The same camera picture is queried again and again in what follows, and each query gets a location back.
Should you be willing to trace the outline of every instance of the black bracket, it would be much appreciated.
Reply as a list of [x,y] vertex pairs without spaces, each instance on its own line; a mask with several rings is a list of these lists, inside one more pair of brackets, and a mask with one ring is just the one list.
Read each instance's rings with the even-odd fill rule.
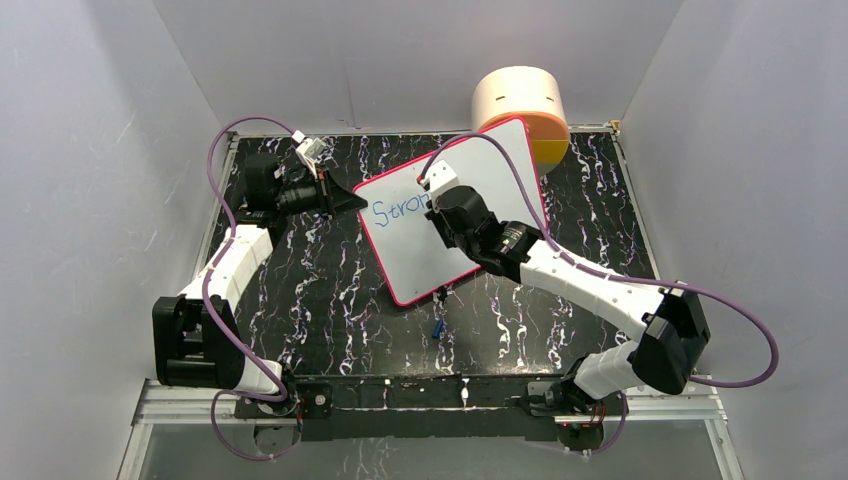
[[[229,302],[215,295],[212,305],[238,337]],[[153,306],[153,345],[156,376],[163,385],[233,389],[244,373],[244,354],[218,328],[202,300],[159,297]]]

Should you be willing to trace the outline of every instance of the white arm segment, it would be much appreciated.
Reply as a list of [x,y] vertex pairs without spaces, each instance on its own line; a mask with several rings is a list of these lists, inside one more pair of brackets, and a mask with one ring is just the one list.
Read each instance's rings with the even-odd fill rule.
[[[224,238],[230,236],[228,228],[224,234]],[[221,243],[215,255],[218,256],[225,243]],[[271,245],[271,236],[268,230],[259,228],[256,225],[239,225],[236,228],[236,238],[233,244],[230,245],[229,251],[218,263],[218,266],[212,273],[212,279],[209,282],[209,296],[218,295],[221,298],[230,302],[230,308],[235,311],[241,299],[241,294],[247,288],[253,274],[259,269],[273,251]],[[203,277],[206,272],[212,268],[212,261],[197,274],[197,277],[180,294],[185,294],[189,300],[199,300],[203,298],[201,286],[203,285]]]
[[615,348],[587,356],[577,369],[574,384],[595,400],[612,392],[644,385],[645,382],[633,373],[633,365],[627,360],[638,346],[637,342],[629,340]]
[[[230,229],[227,229],[224,238],[229,236]],[[215,255],[212,256],[213,258],[218,256],[224,245],[226,243],[221,243]],[[233,244],[230,245],[229,250],[224,254],[224,258],[212,272],[212,279],[209,281],[209,296],[218,295],[227,300],[230,309],[235,313],[236,305],[238,305],[250,279],[253,278],[253,274],[256,273],[262,262],[271,256],[273,250],[274,247],[271,244],[271,236],[268,234],[268,230],[256,225],[239,225],[236,228],[236,238]],[[180,294],[184,294],[189,300],[202,299],[203,277],[210,269],[212,269],[211,261]],[[278,378],[283,374],[283,366],[279,362],[264,359],[262,361]],[[277,385],[249,360],[244,362],[244,371],[235,389],[265,394],[277,393],[279,390]]]
[[[579,264],[593,270],[612,270],[592,263],[568,252]],[[649,290],[635,285],[611,282],[581,272],[560,258],[545,241],[537,241],[528,252],[530,260],[521,264],[521,283],[539,287],[560,295],[602,319],[612,323],[636,342],[642,338],[645,322],[642,317],[654,314],[663,301],[658,290]]]

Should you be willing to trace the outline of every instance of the white robotic arm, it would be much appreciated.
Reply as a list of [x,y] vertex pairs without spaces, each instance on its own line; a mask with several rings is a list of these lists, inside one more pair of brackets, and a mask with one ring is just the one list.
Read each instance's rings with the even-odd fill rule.
[[612,323],[628,341],[572,366],[561,390],[535,399],[547,408],[567,404],[577,410],[626,388],[650,385],[665,393],[683,390],[695,362],[709,341],[709,328],[697,297],[609,281],[586,273],[578,265],[605,269],[573,253],[574,265],[524,223],[498,221],[480,195],[462,185],[444,161],[435,163],[419,183],[430,193],[426,217],[449,248],[461,248],[483,269],[560,295]]

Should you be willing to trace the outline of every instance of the wire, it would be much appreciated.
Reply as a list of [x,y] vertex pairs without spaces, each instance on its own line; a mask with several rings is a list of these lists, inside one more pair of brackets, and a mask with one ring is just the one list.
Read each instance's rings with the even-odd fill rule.
[[261,116],[244,117],[244,118],[240,118],[238,120],[235,120],[235,121],[230,122],[229,124],[225,125],[223,128],[221,128],[221,130],[218,131],[218,134],[215,135],[215,138],[212,140],[212,145],[209,146],[209,152],[206,155],[206,176],[209,179],[209,185],[212,187],[212,192],[215,194],[215,197],[218,199],[218,201],[221,202],[221,209],[224,210],[224,214],[227,216],[227,221],[230,225],[230,235],[227,237],[227,240],[224,242],[224,247],[221,248],[220,251],[218,252],[218,254],[215,255],[215,257],[212,259],[212,262],[210,263],[212,268],[209,268],[206,271],[206,275],[203,277],[203,283],[202,283],[201,291],[202,291],[202,295],[203,295],[203,304],[206,306],[206,310],[208,310],[209,314],[212,316],[212,320],[214,320],[215,324],[218,325],[218,328],[221,329],[221,332],[224,333],[224,335],[230,340],[230,342],[232,342],[233,345],[235,345],[236,348],[238,348],[244,354],[244,356],[247,357],[248,360],[253,362],[253,364],[256,365],[256,367],[259,368],[259,370],[262,371],[262,373],[267,375],[268,378],[270,378],[271,381],[274,382],[274,385],[276,385],[277,388],[280,390],[279,395],[265,395],[265,394],[261,394],[261,393],[243,392],[243,391],[236,391],[236,390],[221,390],[221,391],[217,392],[214,397],[212,397],[212,408],[211,408],[212,429],[215,431],[215,436],[218,437],[218,440],[220,440],[221,443],[224,444],[224,446],[227,448],[227,450],[233,452],[237,456],[239,456],[239,457],[241,457],[245,460],[253,460],[253,461],[260,461],[261,462],[261,461],[273,460],[274,458],[277,458],[281,455],[288,453],[292,449],[292,447],[297,445],[297,443],[294,443],[294,444],[284,448],[283,450],[281,450],[277,453],[273,453],[273,454],[270,454],[270,455],[267,455],[267,456],[257,456],[257,455],[251,455],[251,454],[248,454],[248,453],[244,453],[241,450],[234,447],[232,444],[230,444],[230,442],[227,441],[226,438],[224,438],[223,433],[221,433],[221,429],[218,427],[217,419],[215,418],[215,406],[218,404],[218,399],[221,397],[221,395],[235,395],[237,397],[251,398],[251,399],[254,399],[254,400],[262,400],[262,401],[265,401],[265,402],[282,402],[283,400],[285,400],[288,397],[288,390],[286,389],[286,386],[283,383],[283,381],[280,378],[278,378],[276,375],[274,375],[274,372],[270,368],[268,368],[267,365],[265,365],[265,362],[263,362],[261,358],[259,358],[255,353],[253,353],[250,350],[250,348],[247,345],[245,345],[244,342],[242,342],[236,336],[236,334],[234,332],[232,332],[227,327],[227,325],[224,323],[224,320],[221,318],[220,315],[218,315],[218,312],[215,310],[215,307],[212,305],[212,299],[209,296],[209,282],[212,280],[212,274],[215,271],[215,267],[218,266],[218,263],[221,262],[221,259],[224,258],[224,255],[227,253],[227,251],[233,245],[233,242],[235,241],[235,238],[236,238],[236,227],[238,226],[238,224],[236,223],[236,217],[235,217],[235,215],[233,215],[233,210],[227,204],[227,201],[224,198],[224,195],[221,193],[221,190],[218,189],[218,184],[215,182],[215,175],[212,172],[212,170],[213,170],[212,159],[215,155],[215,148],[218,146],[218,142],[221,141],[221,138],[223,138],[223,136],[231,128],[233,128],[234,126],[236,126],[240,123],[246,122],[248,120],[264,120],[264,121],[267,121],[267,122],[271,122],[275,125],[278,125],[283,130],[288,132],[289,135],[294,133],[294,131],[292,129],[290,129],[289,127],[284,125],[282,122],[275,120],[273,118],[261,117]]
[[624,431],[624,419],[627,418],[627,414],[630,413],[630,405],[627,404],[627,395],[625,395],[624,392],[621,392],[619,396],[621,396],[621,419],[618,421],[618,428],[615,429],[615,433],[612,435],[609,442],[591,450],[592,455],[603,453],[605,450],[610,448],[612,444],[618,441],[618,437],[620,437],[621,432]]
[[[621,397],[621,419],[619,419],[619,421],[618,421],[618,427],[615,429],[615,433],[612,435],[612,438],[610,438],[608,442],[606,442],[605,444],[601,445],[600,447],[598,447],[594,450],[588,450],[588,453],[590,453],[592,455],[597,455],[599,453],[603,453],[604,451],[606,451],[607,449],[612,447],[612,445],[615,442],[618,441],[618,438],[621,436],[621,432],[624,431],[624,419],[627,417],[627,414],[630,413],[630,405],[628,405],[628,403],[627,403],[627,395],[625,395],[624,392],[619,392],[619,396]],[[527,442],[527,441],[522,442],[522,443],[524,445],[529,445],[533,448],[541,448],[542,450],[550,450],[552,452],[558,452],[558,453],[562,452],[562,449],[560,449],[560,448],[555,448],[555,447],[552,447],[550,445],[545,445],[545,444],[542,444],[542,443]],[[584,453],[584,451],[581,451],[581,450],[567,450],[567,452],[573,453],[573,454],[576,454],[576,455],[582,455]]]
[[768,342],[768,345],[769,345],[769,351],[770,351],[770,354],[771,354],[771,358],[769,360],[768,367],[761,374],[757,375],[754,378],[751,378],[749,380],[744,380],[744,381],[741,381],[741,382],[719,382],[719,381],[708,379],[708,378],[690,377],[690,379],[693,382],[700,383],[700,384],[703,384],[703,385],[709,385],[709,386],[712,386],[712,387],[720,387],[720,388],[744,388],[744,387],[751,387],[751,386],[763,383],[764,381],[768,380],[768,378],[771,377],[774,374],[774,371],[777,370],[777,364],[780,361],[780,352],[778,351],[777,341],[775,340],[774,335],[772,335],[772,333],[769,331],[769,329],[765,326],[765,324],[759,318],[757,318],[751,311],[749,311],[748,309],[746,309],[745,307],[743,307],[739,303],[735,302],[734,300],[726,298],[722,295],[711,292],[709,290],[706,290],[706,289],[703,289],[703,288],[700,288],[700,287],[695,287],[695,286],[692,286],[692,285],[686,285],[686,284],[674,283],[674,282],[667,282],[667,281],[664,281],[664,280],[655,280],[653,278],[636,278],[636,277],[628,277],[626,275],[611,275],[609,272],[602,272],[602,271],[599,271],[599,270],[595,270],[591,267],[588,267],[586,265],[580,264],[576,260],[571,258],[571,256],[556,243],[556,241],[553,239],[553,237],[551,237],[550,232],[548,232],[547,228],[545,228],[544,223],[539,218],[539,215],[536,213],[536,211],[533,209],[532,204],[530,203],[530,198],[527,196],[527,190],[525,190],[524,185],[521,183],[521,177],[519,177],[519,175],[518,175],[518,170],[515,168],[515,164],[512,162],[512,159],[510,158],[507,151],[503,148],[503,145],[498,143],[498,141],[495,140],[494,138],[492,138],[492,137],[490,137],[486,134],[477,133],[477,132],[463,133],[463,134],[451,137],[450,139],[448,139],[448,141],[446,141],[441,146],[439,146],[439,148],[437,148],[433,152],[432,155],[430,155],[430,158],[427,159],[427,163],[424,164],[424,168],[421,171],[421,176],[419,178],[424,178],[424,176],[427,174],[427,170],[430,169],[430,165],[433,164],[433,162],[436,160],[436,157],[438,157],[439,154],[442,153],[442,151],[445,148],[449,147],[450,145],[457,142],[458,140],[462,140],[462,139],[466,139],[466,138],[482,138],[483,140],[488,141],[489,143],[494,145],[495,148],[498,149],[498,151],[503,156],[504,160],[506,160],[507,165],[509,165],[509,169],[512,171],[513,177],[515,177],[515,183],[518,185],[519,191],[521,191],[521,197],[524,199],[524,203],[527,205],[527,209],[530,211],[530,216],[533,217],[533,221],[536,223],[536,226],[538,227],[539,231],[542,233],[542,236],[545,238],[545,241],[548,243],[548,245],[555,252],[558,252],[560,258],[565,260],[566,263],[568,263],[571,266],[574,266],[575,268],[577,268],[581,272],[588,273],[589,275],[593,275],[593,276],[599,277],[599,278],[608,278],[609,280],[611,280],[613,282],[632,283],[632,284],[640,284],[640,285],[653,285],[653,286],[663,287],[663,288],[678,288],[678,289],[681,289],[681,290],[686,290],[686,291],[689,291],[689,292],[692,292],[692,293],[696,293],[698,295],[703,295],[705,297],[712,298],[713,300],[716,300],[720,303],[723,303],[724,305],[727,305],[731,309],[736,310],[743,317],[747,318],[752,324],[754,324],[755,327],[757,327],[757,329],[766,338],[766,341]]

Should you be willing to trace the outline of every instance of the white cylindrical container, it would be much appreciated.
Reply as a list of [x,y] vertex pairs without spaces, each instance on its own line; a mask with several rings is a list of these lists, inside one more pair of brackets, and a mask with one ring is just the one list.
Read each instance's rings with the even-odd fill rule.
[[472,98],[472,128],[478,131],[511,116],[527,123],[536,171],[544,175],[568,150],[569,133],[559,86],[535,67],[505,67],[486,75]]

